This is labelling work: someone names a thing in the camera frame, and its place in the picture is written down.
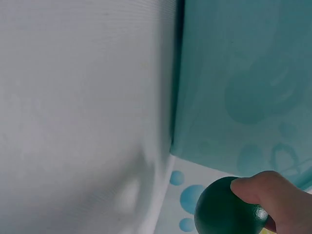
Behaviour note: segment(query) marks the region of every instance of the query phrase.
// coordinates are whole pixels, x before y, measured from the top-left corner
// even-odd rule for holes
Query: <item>green ball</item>
[[[199,234],[259,234],[264,228],[268,213],[238,198],[230,188],[234,179],[221,178],[200,195],[194,214]]]

